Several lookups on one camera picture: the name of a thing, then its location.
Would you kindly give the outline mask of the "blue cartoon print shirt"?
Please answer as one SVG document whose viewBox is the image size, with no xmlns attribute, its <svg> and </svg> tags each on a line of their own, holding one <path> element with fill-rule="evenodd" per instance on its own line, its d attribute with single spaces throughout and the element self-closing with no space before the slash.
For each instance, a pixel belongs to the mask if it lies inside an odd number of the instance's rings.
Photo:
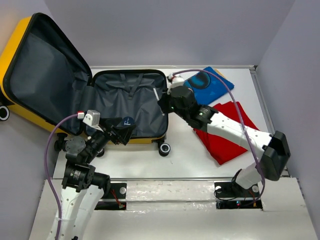
<svg viewBox="0 0 320 240">
<path fill-rule="evenodd" d="M 228 90 L 217 77 L 227 85 L 229 90 L 234 89 L 234 84 L 225 79 L 212 67 L 208 66 L 204 68 L 204 70 L 214 74 L 215 76 L 206 72 L 198 72 L 197 74 L 189 77 L 183 84 L 193 91 L 194 97 L 199 105 L 209 105 L 228 93 Z"/>
</svg>

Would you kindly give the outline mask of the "red shirt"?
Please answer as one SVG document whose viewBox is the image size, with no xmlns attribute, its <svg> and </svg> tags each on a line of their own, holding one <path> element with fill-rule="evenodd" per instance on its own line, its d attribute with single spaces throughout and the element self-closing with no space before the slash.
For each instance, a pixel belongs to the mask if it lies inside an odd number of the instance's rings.
<svg viewBox="0 0 320 240">
<path fill-rule="evenodd" d="M 240 123 L 239 115 L 232 101 L 224 104 L 218 103 L 213 108 L 223 113 L 226 117 Z M 220 166 L 247 152 L 245 148 L 220 136 L 211 135 L 195 128 L 193 132 Z"/>
</svg>

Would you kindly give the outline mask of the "yellow hard-shell suitcase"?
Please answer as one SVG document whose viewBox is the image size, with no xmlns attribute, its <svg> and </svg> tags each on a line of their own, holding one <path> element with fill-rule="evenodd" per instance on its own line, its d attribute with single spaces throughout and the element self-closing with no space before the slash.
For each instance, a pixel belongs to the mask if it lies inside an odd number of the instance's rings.
<svg viewBox="0 0 320 240">
<path fill-rule="evenodd" d="M 169 118 L 157 99 L 167 88 L 156 69 L 103 70 L 96 74 L 48 15 L 21 19 L 0 56 L 0 107 L 48 131 L 78 111 L 134 118 L 130 143 L 157 143 L 161 156 Z"/>
</svg>

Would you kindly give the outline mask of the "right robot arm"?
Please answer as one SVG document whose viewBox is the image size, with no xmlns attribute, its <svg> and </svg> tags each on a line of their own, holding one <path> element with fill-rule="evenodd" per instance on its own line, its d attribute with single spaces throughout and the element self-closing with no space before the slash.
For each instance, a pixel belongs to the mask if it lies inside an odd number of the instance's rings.
<svg viewBox="0 0 320 240">
<path fill-rule="evenodd" d="M 175 113 L 190 127 L 226 139 L 252 153 L 255 162 L 240 169 L 230 183 L 235 196 L 242 196 L 264 180 L 280 179 L 291 156 L 283 132 L 271 134 L 243 126 L 211 106 L 198 104 L 192 90 L 183 85 L 165 90 L 157 103 L 164 114 Z"/>
</svg>

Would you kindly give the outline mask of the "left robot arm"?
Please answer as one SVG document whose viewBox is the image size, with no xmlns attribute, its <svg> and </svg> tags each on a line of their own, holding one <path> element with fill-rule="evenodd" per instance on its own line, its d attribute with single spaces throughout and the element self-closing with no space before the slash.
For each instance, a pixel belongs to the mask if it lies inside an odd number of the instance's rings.
<svg viewBox="0 0 320 240">
<path fill-rule="evenodd" d="M 99 200 L 111 191 L 110 176 L 96 172 L 91 162 L 108 142 L 126 145 L 136 128 L 135 124 L 120 126 L 120 117 L 94 120 L 86 114 L 82 121 L 95 132 L 88 139 L 73 137 L 62 147 L 66 165 L 49 240 L 83 239 Z"/>
</svg>

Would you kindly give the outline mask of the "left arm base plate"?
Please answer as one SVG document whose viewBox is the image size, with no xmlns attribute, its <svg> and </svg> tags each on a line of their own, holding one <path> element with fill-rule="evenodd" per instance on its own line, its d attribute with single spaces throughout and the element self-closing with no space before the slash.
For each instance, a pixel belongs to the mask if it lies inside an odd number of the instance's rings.
<svg viewBox="0 0 320 240">
<path fill-rule="evenodd" d="M 110 191 L 98 201 L 96 211 L 125 211 L 127 209 L 127 183 L 112 182 Z"/>
</svg>

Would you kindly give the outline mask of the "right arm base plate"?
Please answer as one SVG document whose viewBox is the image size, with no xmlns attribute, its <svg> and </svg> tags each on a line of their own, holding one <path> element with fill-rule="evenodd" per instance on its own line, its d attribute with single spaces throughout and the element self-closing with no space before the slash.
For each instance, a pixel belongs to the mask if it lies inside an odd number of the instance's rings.
<svg viewBox="0 0 320 240">
<path fill-rule="evenodd" d="M 232 188 L 231 182 L 216 182 L 214 189 L 217 210 L 255 209 L 262 210 L 260 189 L 257 184 L 249 189 Z"/>
</svg>

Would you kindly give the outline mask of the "aluminium table rail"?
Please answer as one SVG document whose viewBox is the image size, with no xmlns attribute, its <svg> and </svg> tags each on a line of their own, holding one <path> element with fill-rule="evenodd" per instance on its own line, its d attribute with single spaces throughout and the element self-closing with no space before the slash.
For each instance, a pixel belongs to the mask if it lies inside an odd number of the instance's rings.
<svg viewBox="0 0 320 240">
<path fill-rule="evenodd" d="M 263 118 L 268 132 L 271 134 L 271 144 L 266 147 L 266 156 L 262 157 L 262 169 L 266 173 L 266 178 L 271 181 L 277 181 L 283 173 L 286 173 L 286 165 L 291 156 L 289 144 L 286 135 L 275 130 L 264 95 L 259 83 L 256 67 L 250 68 L 250 75 L 257 93 Z"/>
</svg>

